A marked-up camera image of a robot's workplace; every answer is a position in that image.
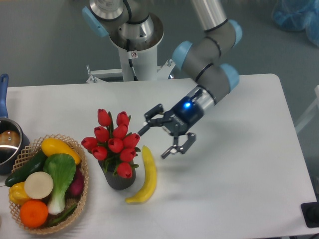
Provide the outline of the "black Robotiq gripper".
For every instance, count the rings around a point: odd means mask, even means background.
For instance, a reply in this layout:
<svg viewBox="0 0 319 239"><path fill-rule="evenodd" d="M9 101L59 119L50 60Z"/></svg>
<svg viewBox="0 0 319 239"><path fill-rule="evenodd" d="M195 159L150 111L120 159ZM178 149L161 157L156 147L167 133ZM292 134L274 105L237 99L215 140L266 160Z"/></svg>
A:
<svg viewBox="0 0 319 239"><path fill-rule="evenodd" d="M163 122L163 118L154 118L156 115L163 115L164 119L171 121ZM162 155L165 159L170 154L185 154L196 141L196 134L188 132L204 115L202 107L194 97L185 96L169 111L164 113L162 104L157 104L144 114L144 126L138 131L138 135L142 136L151 127L163 127L168 134L173 137L173 144ZM180 135L187 135L187 140L183 145L178 145Z"/></svg>

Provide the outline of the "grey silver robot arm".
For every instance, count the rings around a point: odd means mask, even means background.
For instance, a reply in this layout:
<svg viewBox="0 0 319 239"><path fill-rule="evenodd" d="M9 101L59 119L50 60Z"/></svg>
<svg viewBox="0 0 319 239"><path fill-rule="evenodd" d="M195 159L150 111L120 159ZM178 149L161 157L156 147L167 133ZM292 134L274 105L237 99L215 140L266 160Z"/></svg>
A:
<svg viewBox="0 0 319 239"><path fill-rule="evenodd" d="M198 44L182 42L174 50L172 62L196 87L168 111L160 104L149 110L139 131L143 135L151 127L162 127L173 137L172 146L162 158L186 153L196 140L190 128L239 83L235 68L215 62L241 40L241 26L226 17L218 0L194 0L191 4L205 37ZM117 47L124 81L159 78L157 47L164 29L146 0L92 0L82 9L82 15L98 36L109 37Z"/></svg>

